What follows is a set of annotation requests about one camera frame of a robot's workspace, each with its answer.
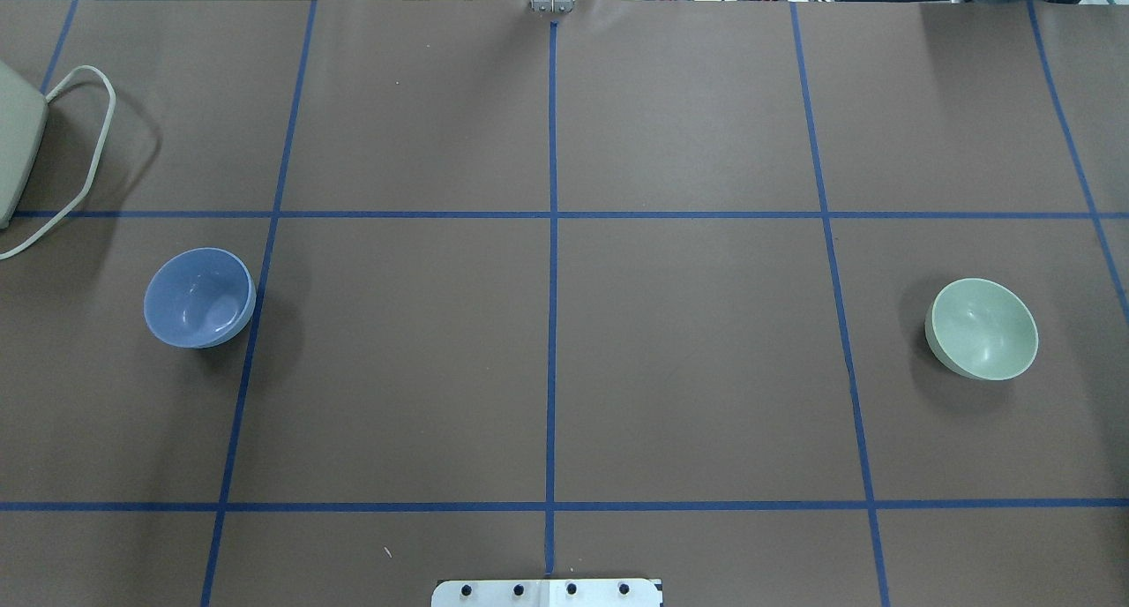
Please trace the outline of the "blue bowl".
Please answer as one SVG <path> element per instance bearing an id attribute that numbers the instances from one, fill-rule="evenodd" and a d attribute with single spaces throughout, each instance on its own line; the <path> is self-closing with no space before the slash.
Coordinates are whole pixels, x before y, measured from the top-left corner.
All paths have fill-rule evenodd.
<path id="1" fill-rule="evenodd" d="M 173 348 L 215 348 L 250 324 L 257 301 L 257 284 L 234 253 L 185 250 L 146 285 L 146 328 Z"/>

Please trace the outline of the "green bowl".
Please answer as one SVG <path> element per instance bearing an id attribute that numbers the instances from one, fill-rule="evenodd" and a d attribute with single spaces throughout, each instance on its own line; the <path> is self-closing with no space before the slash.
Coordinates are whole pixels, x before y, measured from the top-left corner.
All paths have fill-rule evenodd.
<path id="1" fill-rule="evenodd" d="M 924 337 L 951 373 L 980 381 L 1006 381 L 1027 372 L 1040 349 L 1038 324 L 1027 305 L 1005 285 L 984 278 L 955 279 L 934 297 L 924 317 Z"/>

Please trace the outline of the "cream toaster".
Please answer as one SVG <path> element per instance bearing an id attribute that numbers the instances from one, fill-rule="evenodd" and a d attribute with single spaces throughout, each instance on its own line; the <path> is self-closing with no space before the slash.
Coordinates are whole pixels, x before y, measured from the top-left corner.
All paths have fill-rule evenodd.
<path id="1" fill-rule="evenodd" d="M 11 225 L 40 153 L 49 102 L 11 67 L 1 64 L 1 229 Z"/>

